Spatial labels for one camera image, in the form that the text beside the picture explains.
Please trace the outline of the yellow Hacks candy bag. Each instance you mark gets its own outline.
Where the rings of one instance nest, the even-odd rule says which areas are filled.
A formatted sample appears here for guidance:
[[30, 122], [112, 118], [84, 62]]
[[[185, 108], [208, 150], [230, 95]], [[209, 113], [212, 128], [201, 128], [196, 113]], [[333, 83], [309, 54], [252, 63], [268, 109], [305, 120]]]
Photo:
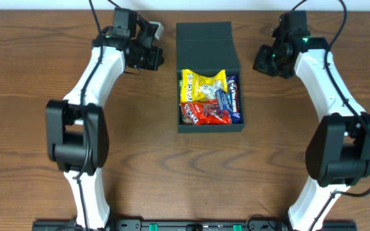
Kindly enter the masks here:
[[216, 99], [215, 92], [224, 90], [227, 92], [227, 80], [225, 70], [221, 70], [214, 77], [199, 75], [190, 69], [183, 69], [182, 79], [191, 79], [193, 101], [210, 101]]

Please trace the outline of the dark green box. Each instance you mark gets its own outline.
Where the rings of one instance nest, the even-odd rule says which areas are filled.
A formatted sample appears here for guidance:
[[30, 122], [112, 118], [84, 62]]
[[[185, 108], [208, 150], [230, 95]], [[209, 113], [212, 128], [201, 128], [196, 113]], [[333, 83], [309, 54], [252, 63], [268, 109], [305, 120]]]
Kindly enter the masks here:
[[177, 107], [179, 133], [240, 132], [245, 127], [240, 63], [233, 43], [230, 22], [178, 22], [176, 24], [177, 83], [182, 81], [183, 69], [212, 77], [224, 70], [236, 76], [237, 102], [242, 121], [236, 124], [190, 125], [182, 122], [181, 107]]

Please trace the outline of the purple Dairy Milk bar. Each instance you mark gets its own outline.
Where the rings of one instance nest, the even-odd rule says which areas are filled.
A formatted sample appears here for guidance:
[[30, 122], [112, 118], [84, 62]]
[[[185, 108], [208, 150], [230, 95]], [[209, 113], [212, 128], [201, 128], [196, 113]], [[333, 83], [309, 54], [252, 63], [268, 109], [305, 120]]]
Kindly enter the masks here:
[[229, 99], [231, 102], [231, 121], [232, 123], [239, 124], [242, 122], [242, 114], [239, 108], [239, 100], [238, 100], [238, 78], [236, 76], [228, 76], [227, 77], [227, 86], [228, 86], [228, 94]]

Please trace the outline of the red Hacks candy bag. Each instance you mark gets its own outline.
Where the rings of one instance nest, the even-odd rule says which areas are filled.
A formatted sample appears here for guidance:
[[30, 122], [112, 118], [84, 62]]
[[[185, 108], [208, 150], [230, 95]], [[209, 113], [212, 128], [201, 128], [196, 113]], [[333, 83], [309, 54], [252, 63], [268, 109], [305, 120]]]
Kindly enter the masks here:
[[230, 115], [221, 111], [217, 100], [182, 102], [181, 113], [184, 124], [231, 124]]

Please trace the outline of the blue Eclipse mints box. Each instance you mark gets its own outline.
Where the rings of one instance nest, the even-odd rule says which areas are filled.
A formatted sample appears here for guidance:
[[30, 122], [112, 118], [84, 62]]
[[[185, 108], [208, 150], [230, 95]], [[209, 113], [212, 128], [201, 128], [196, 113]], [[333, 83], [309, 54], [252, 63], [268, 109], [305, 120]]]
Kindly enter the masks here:
[[215, 96], [221, 113], [229, 115], [232, 110], [228, 94], [224, 90], [218, 90], [215, 92]]

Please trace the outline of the Haribo gummy worms bag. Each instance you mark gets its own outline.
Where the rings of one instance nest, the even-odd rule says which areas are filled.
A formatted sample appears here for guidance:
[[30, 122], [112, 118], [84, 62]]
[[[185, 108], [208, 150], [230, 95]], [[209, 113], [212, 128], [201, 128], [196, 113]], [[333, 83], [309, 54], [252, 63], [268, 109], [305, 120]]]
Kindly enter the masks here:
[[192, 95], [192, 81], [190, 78], [187, 80], [179, 81], [179, 98], [180, 98], [180, 112], [181, 112], [181, 123], [182, 124], [193, 124], [193, 121], [186, 116], [183, 111], [182, 103], [193, 101]]

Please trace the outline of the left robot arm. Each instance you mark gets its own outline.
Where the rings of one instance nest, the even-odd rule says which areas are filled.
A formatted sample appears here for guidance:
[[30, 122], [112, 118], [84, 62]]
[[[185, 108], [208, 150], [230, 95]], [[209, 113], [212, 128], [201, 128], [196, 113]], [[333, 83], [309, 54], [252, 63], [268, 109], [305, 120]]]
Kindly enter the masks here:
[[137, 12], [115, 8], [112, 26], [100, 28], [91, 57], [77, 84], [61, 100], [46, 105], [48, 157], [71, 186], [77, 209], [71, 221], [36, 221], [33, 230], [111, 230], [105, 199], [103, 166], [109, 135], [103, 108], [126, 68], [156, 71], [164, 62], [153, 42], [162, 37], [160, 22]]

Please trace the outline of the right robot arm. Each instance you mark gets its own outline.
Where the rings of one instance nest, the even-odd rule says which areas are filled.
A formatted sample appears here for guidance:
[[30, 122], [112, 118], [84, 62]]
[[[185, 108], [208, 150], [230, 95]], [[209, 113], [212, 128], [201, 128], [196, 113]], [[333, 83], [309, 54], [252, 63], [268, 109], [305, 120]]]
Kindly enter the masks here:
[[348, 91], [331, 44], [311, 36], [305, 11], [282, 14], [272, 37], [273, 45], [260, 47], [253, 68], [271, 77], [297, 76], [319, 118], [305, 152], [307, 181], [280, 229], [346, 228], [324, 224], [324, 218], [340, 196], [370, 194], [370, 114]]

